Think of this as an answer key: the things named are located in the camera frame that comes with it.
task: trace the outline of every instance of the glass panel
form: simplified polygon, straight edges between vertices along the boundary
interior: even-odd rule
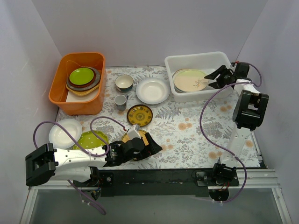
[[[231,189],[233,195],[237,189]],[[281,224],[271,189],[245,189],[227,204],[192,196],[100,197],[107,210],[101,215],[81,202],[75,190],[39,190],[31,224]]]

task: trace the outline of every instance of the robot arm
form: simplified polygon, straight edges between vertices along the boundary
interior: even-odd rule
[[[233,156],[229,152],[224,152],[220,157],[220,161],[214,165],[213,179],[217,183],[231,182],[236,175],[237,159],[245,145],[246,139],[251,135],[252,131],[259,127],[265,115],[269,96],[257,91],[251,81],[247,78],[249,65],[247,63],[238,63],[235,70],[227,69],[225,65],[221,66],[215,72],[207,75],[206,79],[215,82],[209,86],[220,89],[227,84],[237,84],[234,89],[239,94],[239,100],[234,110],[233,121],[234,128],[227,145],[227,149],[235,154]]]
[[[65,150],[54,148],[53,144],[44,144],[26,156],[26,185],[37,186],[52,180],[76,180],[85,182],[90,179],[92,167],[119,166],[129,160],[142,160],[154,155],[162,148],[145,134],[148,145],[145,145],[135,125],[128,131],[130,138],[126,143],[115,141],[105,156],[92,157],[81,150]],[[92,154],[104,154],[107,146],[88,150]]]
[[[236,83],[246,81],[237,79]],[[235,90],[239,100],[233,114],[234,128],[227,149],[239,157],[247,138],[263,122],[269,96],[257,91],[253,84],[239,84]],[[221,163],[231,168],[237,167],[237,160],[228,152],[222,154]]]

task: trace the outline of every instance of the stack of plates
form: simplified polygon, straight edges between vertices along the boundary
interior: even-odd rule
[[[173,76],[174,88],[177,92],[194,92],[206,88],[209,83],[206,73],[197,69],[181,69]]]
[[[99,87],[101,75],[95,68],[74,70],[66,81],[66,88],[78,96],[84,96]]]

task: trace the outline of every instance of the orange plastic bin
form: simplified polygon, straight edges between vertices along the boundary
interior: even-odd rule
[[[85,102],[66,102],[68,90],[66,80],[78,68],[93,67],[101,73],[100,86],[95,98]],[[64,56],[56,71],[49,99],[68,115],[98,114],[103,107],[107,75],[105,71],[105,58],[100,53],[73,53]]]

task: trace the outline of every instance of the lime green plate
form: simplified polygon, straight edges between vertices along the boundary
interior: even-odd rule
[[[108,142],[108,137],[100,131],[95,131],[98,136]],[[96,148],[100,146],[104,146],[105,143],[98,139],[91,131],[84,132],[78,143],[85,149]],[[80,149],[78,146],[74,145],[73,149]]]
[[[93,77],[94,77],[93,70],[89,68],[80,68],[74,70],[70,74],[70,81],[75,85],[85,85],[90,81],[92,81]]]

